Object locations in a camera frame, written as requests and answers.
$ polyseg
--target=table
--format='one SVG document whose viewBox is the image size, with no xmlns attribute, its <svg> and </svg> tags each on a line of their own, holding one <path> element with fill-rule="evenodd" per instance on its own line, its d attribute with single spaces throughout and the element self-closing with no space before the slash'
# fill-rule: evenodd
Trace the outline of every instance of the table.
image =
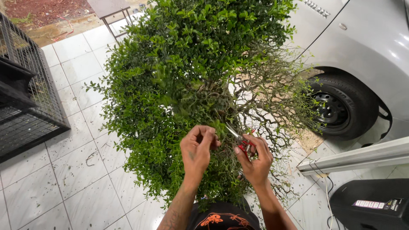
<svg viewBox="0 0 409 230">
<path fill-rule="evenodd" d="M 101 19 L 104 22 L 104 24 L 108 27 L 108 30 L 111 32 L 112 36 L 114 36 L 115 40 L 118 42 L 117 38 L 124 35 L 124 34 L 126 34 L 126 32 L 121 33 L 119 35 L 115 35 L 112 32 L 112 29 L 111 29 L 111 27 L 109 25 L 113 24 L 113 23 L 115 23 L 117 21 L 120 21 L 123 18 L 115 20 L 115 21 L 113 21 L 111 23 L 108 23 L 106 21 L 106 18 L 110 17 L 110 16 L 113 16 L 113 15 L 119 13 L 119 12 L 122 12 L 122 14 L 124 15 L 124 18 L 126 20 L 126 23 L 128 25 L 130 25 L 132 23 L 132 20 L 130 18 L 129 12 L 128 12 L 128 9 L 130 9 L 130 5 L 125 0 L 87 0 L 87 1 L 88 1 L 88 4 L 90 4 L 91 8 L 97 14 L 98 18 Z M 126 18 L 125 11 L 128 14 L 129 21 Z"/>
</svg>

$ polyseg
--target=silver car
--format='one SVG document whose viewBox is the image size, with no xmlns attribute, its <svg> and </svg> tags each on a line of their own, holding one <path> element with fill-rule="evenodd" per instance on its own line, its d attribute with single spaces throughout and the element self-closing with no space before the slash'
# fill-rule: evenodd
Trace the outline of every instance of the silver car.
<svg viewBox="0 0 409 230">
<path fill-rule="evenodd" d="M 389 121 L 382 142 L 409 136 L 409 0 L 295 2 L 293 41 L 323 71 L 311 86 L 326 102 L 324 136 L 357 138 L 378 116 Z"/>
</svg>

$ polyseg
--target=black cloth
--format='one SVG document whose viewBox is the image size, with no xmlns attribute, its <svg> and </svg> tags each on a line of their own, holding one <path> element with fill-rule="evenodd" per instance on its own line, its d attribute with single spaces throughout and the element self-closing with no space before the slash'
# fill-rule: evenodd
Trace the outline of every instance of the black cloth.
<svg viewBox="0 0 409 230">
<path fill-rule="evenodd" d="M 28 85 L 36 75 L 9 59 L 0 57 L 0 105 L 17 109 L 35 107 L 36 104 L 30 100 Z"/>
<path fill-rule="evenodd" d="M 206 212 L 198 211 L 198 203 L 193 204 L 186 230 L 261 230 L 257 216 L 251 212 L 245 199 L 243 205 L 217 201 Z"/>
</svg>

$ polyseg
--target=aluminum rail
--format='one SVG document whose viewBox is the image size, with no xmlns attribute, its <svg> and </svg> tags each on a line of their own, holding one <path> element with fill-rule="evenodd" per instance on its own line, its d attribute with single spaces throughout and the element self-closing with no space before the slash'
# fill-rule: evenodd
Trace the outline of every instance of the aluminum rail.
<svg viewBox="0 0 409 230">
<path fill-rule="evenodd" d="M 326 174 L 354 169 L 409 163 L 409 137 L 374 144 L 334 156 L 302 162 L 297 169 L 304 175 Z"/>
</svg>

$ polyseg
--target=car wheel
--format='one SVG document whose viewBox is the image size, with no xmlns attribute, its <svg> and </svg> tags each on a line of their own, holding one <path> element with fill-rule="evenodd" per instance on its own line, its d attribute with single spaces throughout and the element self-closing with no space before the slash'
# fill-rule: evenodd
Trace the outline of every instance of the car wheel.
<svg viewBox="0 0 409 230">
<path fill-rule="evenodd" d="M 379 112 L 378 97 L 354 76 L 322 73 L 310 78 L 309 82 L 316 92 L 313 97 L 322 102 L 314 109 L 319 113 L 316 120 L 322 124 L 319 130 L 324 137 L 351 140 L 375 123 Z"/>
</svg>

